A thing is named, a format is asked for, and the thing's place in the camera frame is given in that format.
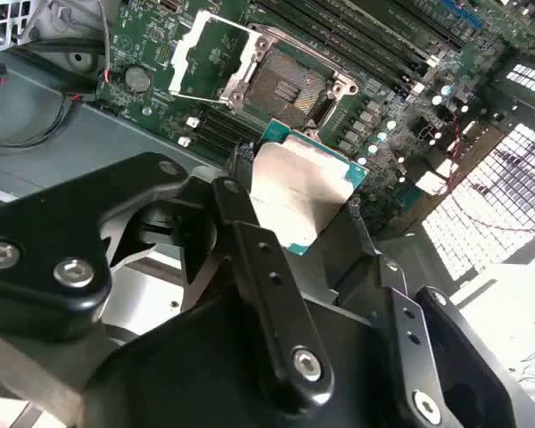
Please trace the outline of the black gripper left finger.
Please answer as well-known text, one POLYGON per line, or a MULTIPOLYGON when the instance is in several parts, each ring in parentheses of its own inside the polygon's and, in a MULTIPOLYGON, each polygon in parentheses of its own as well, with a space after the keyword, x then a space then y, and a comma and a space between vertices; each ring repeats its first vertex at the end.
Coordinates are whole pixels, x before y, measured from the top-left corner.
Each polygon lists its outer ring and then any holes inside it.
POLYGON ((226 289, 238 304, 253 372, 292 413, 324 406, 334 373, 276 235, 259 225, 232 177, 206 183, 145 152, 0 207, 0 330, 63 340, 87 333, 111 272, 154 245, 146 215, 170 217, 191 290, 226 289))

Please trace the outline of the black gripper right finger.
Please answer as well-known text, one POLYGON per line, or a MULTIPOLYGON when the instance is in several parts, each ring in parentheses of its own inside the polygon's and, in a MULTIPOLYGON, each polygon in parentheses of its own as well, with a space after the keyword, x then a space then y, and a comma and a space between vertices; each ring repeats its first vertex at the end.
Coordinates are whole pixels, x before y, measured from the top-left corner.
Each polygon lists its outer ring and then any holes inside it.
POLYGON ((374 246, 358 201, 325 229, 325 323, 334 400, 359 427, 516 427, 519 389, 443 293, 407 289, 374 246))

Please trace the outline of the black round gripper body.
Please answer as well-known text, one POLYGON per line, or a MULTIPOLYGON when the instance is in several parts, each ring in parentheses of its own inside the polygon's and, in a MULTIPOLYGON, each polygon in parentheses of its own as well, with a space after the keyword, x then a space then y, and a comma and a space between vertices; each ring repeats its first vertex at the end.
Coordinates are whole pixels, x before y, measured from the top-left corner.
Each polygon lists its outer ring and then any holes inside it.
POLYGON ((113 352, 86 387, 85 427, 400 427, 377 332, 309 301, 335 375, 328 403, 285 413, 259 386, 235 297, 217 298, 113 352))

